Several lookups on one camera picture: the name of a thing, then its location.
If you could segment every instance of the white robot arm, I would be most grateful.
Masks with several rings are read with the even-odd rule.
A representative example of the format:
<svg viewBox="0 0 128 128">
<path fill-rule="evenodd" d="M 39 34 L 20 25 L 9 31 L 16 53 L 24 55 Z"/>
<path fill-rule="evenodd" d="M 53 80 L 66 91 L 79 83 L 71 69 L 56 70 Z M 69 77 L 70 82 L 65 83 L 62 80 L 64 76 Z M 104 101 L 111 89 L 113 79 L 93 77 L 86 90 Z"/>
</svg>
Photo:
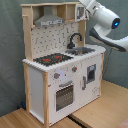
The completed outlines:
<svg viewBox="0 0 128 128">
<path fill-rule="evenodd" d="M 111 10 L 105 8 L 96 0 L 79 0 L 89 12 L 89 15 L 98 21 L 90 30 L 90 38 L 98 43 L 104 43 L 116 50 L 128 52 L 128 36 L 120 40 L 112 40 L 106 37 L 112 29 L 120 24 L 120 17 Z"/>
</svg>

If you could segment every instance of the hood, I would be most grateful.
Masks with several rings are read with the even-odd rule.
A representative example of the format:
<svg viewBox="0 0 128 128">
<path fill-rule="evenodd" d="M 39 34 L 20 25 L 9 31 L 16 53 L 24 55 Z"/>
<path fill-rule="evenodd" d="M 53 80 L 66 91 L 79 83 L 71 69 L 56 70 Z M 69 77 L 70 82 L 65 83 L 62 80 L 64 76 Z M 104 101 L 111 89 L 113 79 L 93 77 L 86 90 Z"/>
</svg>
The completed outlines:
<svg viewBox="0 0 128 128">
<path fill-rule="evenodd" d="M 44 16 L 36 20 L 34 23 L 36 27 L 39 27 L 44 25 L 64 23 L 64 19 L 53 15 L 52 6 L 44 6 Z"/>
</svg>

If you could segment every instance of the play kitchen sink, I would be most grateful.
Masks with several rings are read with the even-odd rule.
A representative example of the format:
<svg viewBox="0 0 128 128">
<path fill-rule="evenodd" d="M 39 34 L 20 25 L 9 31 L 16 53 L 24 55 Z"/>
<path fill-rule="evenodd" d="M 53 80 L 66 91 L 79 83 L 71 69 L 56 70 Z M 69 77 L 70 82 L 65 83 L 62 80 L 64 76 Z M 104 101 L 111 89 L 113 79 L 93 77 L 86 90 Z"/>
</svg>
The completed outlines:
<svg viewBox="0 0 128 128">
<path fill-rule="evenodd" d="M 73 54 L 75 56 L 81 56 L 81 55 L 85 55 L 85 54 L 88 54 L 88 53 L 94 52 L 94 51 L 95 51 L 95 49 L 86 48 L 86 47 L 78 47 L 78 48 L 66 50 L 65 53 Z"/>
</svg>

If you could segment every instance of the oven door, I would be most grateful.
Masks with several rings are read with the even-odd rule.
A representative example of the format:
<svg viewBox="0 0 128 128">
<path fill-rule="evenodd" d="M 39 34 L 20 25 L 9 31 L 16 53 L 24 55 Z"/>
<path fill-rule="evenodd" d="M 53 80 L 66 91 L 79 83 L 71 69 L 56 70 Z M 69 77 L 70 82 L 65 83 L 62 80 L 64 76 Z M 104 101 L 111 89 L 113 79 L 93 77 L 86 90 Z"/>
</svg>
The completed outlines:
<svg viewBox="0 0 128 128">
<path fill-rule="evenodd" d="M 80 75 L 75 75 L 63 82 L 49 87 L 50 125 L 68 116 L 79 108 Z"/>
</svg>

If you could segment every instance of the oven handle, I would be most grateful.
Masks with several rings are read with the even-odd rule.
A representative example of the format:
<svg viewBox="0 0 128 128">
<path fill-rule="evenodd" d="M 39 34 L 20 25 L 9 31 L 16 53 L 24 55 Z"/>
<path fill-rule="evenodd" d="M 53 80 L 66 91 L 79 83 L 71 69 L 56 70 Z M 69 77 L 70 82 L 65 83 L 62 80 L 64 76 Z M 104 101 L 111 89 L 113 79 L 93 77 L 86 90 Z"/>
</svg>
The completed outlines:
<svg viewBox="0 0 128 128">
<path fill-rule="evenodd" d="M 73 82 L 73 81 L 70 80 L 70 81 L 69 81 L 68 83 L 66 83 L 66 84 L 61 84 L 61 85 L 59 85 L 59 87 L 67 87 L 67 86 L 69 86 L 72 82 Z"/>
<path fill-rule="evenodd" d="M 84 80 L 84 87 L 82 87 L 82 90 L 85 90 L 86 88 L 86 77 L 85 76 L 83 76 L 83 80 Z"/>
</svg>

